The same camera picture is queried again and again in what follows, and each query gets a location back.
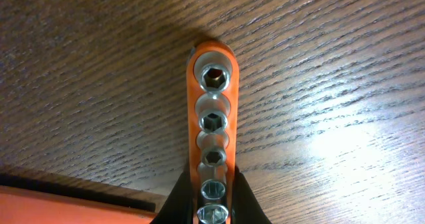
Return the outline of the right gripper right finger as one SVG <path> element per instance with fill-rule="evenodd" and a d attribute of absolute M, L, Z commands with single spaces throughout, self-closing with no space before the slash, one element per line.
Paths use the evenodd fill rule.
<path fill-rule="evenodd" d="M 236 166 L 232 184 L 232 224 L 271 224 L 246 178 Z"/>

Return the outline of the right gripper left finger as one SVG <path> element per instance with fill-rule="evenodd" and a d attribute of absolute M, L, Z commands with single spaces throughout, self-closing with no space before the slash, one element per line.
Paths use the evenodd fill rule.
<path fill-rule="evenodd" d="M 193 188 L 186 164 L 163 207 L 151 224 L 193 224 Z"/>

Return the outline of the orange scraper with wooden handle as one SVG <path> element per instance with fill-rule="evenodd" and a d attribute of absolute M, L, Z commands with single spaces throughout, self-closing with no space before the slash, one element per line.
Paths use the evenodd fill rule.
<path fill-rule="evenodd" d="M 1 186 L 1 224 L 148 224 L 155 216 L 140 209 Z"/>

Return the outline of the orange socket rail with sockets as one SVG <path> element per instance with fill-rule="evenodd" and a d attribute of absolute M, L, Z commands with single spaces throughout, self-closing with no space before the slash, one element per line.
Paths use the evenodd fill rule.
<path fill-rule="evenodd" d="M 236 56 L 219 41 L 205 41 L 193 49 L 186 79 L 193 221 L 230 223 L 240 79 Z"/>

